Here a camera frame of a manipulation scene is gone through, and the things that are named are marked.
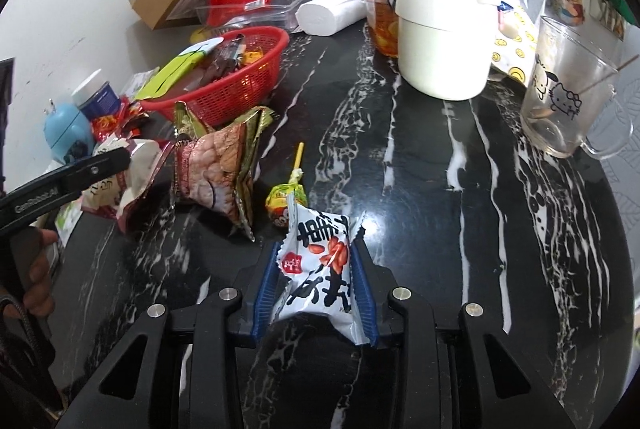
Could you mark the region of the person left hand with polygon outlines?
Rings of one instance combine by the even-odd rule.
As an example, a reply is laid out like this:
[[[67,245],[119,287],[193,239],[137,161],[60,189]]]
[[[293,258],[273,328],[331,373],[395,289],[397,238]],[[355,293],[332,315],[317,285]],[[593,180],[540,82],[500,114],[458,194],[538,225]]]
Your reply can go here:
[[[29,227],[29,230],[37,234],[38,253],[32,255],[32,264],[29,267],[30,287],[25,291],[20,305],[23,310],[29,311],[38,319],[45,319],[55,309],[47,250],[50,246],[56,245],[58,234],[39,227]]]

